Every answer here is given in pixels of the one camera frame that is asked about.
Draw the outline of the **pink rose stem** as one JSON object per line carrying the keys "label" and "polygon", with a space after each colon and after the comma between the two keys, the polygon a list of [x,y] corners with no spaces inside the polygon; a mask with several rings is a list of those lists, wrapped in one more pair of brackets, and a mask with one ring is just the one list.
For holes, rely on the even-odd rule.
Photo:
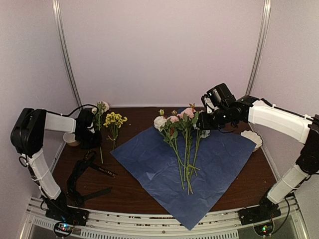
{"label": "pink rose stem", "polygon": [[[193,130],[192,132],[192,146],[190,151],[190,163],[193,161],[194,152],[195,152],[195,144],[196,144],[196,131]],[[180,159],[182,163],[184,162],[184,151],[185,151],[185,140],[183,138],[183,135],[178,127],[178,137],[177,137],[177,146],[178,146],[178,152]],[[187,190],[187,183],[184,182],[185,189]]]}

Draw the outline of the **light blue flower stem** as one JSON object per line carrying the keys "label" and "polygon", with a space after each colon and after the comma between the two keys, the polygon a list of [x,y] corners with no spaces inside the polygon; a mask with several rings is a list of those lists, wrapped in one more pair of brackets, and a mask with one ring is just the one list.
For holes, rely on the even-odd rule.
{"label": "light blue flower stem", "polygon": [[205,139],[210,136],[210,130],[202,130],[199,129],[194,125],[194,130],[196,131],[196,144],[195,144],[195,152],[194,152],[194,157],[192,163],[189,165],[189,174],[188,174],[188,179],[191,181],[193,175],[197,175],[197,171],[199,170],[196,168],[196,160],[197,160],[197,155],[199,151],[199,145],[202,139]]}

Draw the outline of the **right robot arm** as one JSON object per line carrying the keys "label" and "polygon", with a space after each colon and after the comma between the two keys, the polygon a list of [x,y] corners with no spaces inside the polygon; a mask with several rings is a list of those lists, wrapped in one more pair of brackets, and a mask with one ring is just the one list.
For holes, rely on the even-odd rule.
{"label": "right robot arm", "polygon": [[264,98],[245,95],[239,99],[222,83],[209,89],[201,101],[197,126],[203,130],[236,127],[245,122],[281,133],[303,145],[291,168],[261,199],[256,208],[259,219],[267,219],[275,207],[312,175],[319,172],[319,117],[295,113],[276,106]]}

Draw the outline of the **yellow flower bunch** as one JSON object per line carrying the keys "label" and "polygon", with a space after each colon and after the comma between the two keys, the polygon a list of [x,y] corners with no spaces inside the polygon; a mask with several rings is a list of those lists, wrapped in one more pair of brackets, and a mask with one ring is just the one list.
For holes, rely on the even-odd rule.
{"label": "yellow flower bunch", "polygon": [[108,128],[111,133],[109,139],[113,142],[113,150],[116,148],[116,141],[119,134],[119,129],[127,120],[127,117],[124,117],[121,114],[115,112],[111,112],[105,117],[103,126]]}

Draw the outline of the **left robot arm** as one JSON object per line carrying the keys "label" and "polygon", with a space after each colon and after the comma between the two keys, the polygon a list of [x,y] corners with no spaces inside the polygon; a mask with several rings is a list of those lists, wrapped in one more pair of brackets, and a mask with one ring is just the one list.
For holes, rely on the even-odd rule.
{"label": "left robot arm", "polygon": [[85,148],[99,146],[101,133],[95,130],[93,124],[96,113],[84,106],[80,106],[78,110],[80,113],[73,118],[75,111],[64,115],[45,109],[24,108],[10,135],[12,145],[24,161],[22,165],[29,170],[42,195],[53,204],[51,210],[61,221],[69,220],[72,211],[46,163],[43,152],[44,133],[46,130],[73,133],[75,139]]}

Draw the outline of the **white rose stem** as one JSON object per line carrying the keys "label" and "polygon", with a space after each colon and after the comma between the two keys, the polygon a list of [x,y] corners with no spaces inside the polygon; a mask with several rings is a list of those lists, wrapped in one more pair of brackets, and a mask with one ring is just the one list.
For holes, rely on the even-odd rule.
{"label": "white rose stem", "polygon": [[177,137],[178,137],[178,127],[179,127],[180,119],[177,116],[177,111],[173,111],[172,115],[167,117],[163,109],[159,110],[159,116],[154,119],[154,127],[159,131],[159,133],[163,136],[164,142],[166,142],[174,151],[177,158],[179,176],[181,181],[182,189],[185,189],[182,167],[184,164],[182,163],[177,146]]}

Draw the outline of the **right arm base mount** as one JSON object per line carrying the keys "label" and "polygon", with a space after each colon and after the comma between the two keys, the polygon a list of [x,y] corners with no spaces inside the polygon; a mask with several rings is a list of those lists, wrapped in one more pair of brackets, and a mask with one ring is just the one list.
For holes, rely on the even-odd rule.
{"label": "right arm base mount", "polygon": [[275,231],[273,219],[281,215],[278,204],[268,200],[250,208],[242,208],[238,212],[241,225],[252,224],[257,235],[268,237]]}

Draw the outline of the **large pink peony stem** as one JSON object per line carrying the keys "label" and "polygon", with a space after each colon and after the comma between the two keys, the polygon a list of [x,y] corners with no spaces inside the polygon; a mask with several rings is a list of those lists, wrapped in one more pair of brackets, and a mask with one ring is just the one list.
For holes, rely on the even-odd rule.
{"label": "large pink peony stem", "polygon": [[192,194],[191,182],[188,179],[189,165],[190,165],[190,151],[192,146],[192,132],[194,130],[194,124],[198,120],[198,112],[195,109],[195,104],[189,104],[189,107],[178,113],[177,116],[180,119],[179,130],[181,131],[185,140],[185,151],[184,151],[184,167],[183,167],[183,180],[187,183],[187,192]]}

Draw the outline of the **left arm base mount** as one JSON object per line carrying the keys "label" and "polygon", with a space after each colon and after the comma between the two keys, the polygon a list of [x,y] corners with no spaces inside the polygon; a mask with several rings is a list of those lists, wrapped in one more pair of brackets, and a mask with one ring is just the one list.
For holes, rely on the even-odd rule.
{"label": "left arm base mount", "polygon": [[56,206],[48,205],[45,216],[57,221],[53,226],[53,232],[59,238],[65,238],[72,234],[75,226],[86,226],[89,212],[72,207],[67,207],[67,212],[63,212]]}

